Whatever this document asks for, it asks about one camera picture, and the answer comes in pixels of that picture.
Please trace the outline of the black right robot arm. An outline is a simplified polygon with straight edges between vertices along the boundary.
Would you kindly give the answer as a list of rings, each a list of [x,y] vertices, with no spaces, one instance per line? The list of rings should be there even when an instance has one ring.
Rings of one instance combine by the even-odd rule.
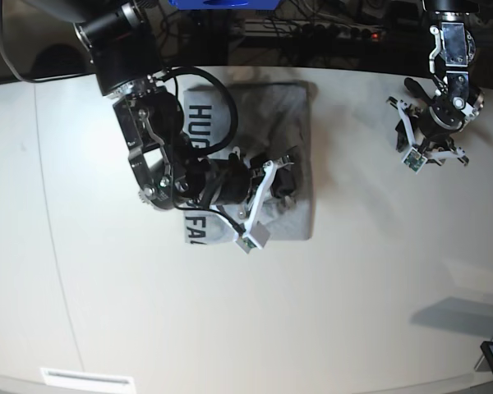
[[[286,200],[297,191],[297,178],[284,158],[268,179],[268,158],[250,162],[230,153],[239,129],[239,114],[230,90],[207,71],[193,66],[170,67],[162,58],[148,9],[155,1],[33,1],[31,6],[72,24],[90,55],[99,89],[113,96],[113,110],[127,144],[131,169],[141,198],[153,208],[200,210],[212,205],[250,203],[256,195]],[[179,76],[199,76],[219,92],[228,110],[223,137],[206,146],[193,144],[184,132],[178,96],[164,83]]]

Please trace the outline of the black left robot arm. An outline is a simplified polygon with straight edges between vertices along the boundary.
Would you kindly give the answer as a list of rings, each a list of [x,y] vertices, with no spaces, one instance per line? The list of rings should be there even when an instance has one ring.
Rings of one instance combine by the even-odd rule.
[[[396,150],[403,154],[402,163],[415,173],[428,163],[441,166],[450,159],[469,164],[452,135],[478,117],[485,98],[483,91],[470,82],[469,66],[477,47],[465,21],[466,16],[479,12],[479,5],[474,1],[424,1],[422,6],[434,40],[428,66],[435,93],[429,95],[407,77],[404,87],[425,107],[393,97],[387,100],[399,115]]]

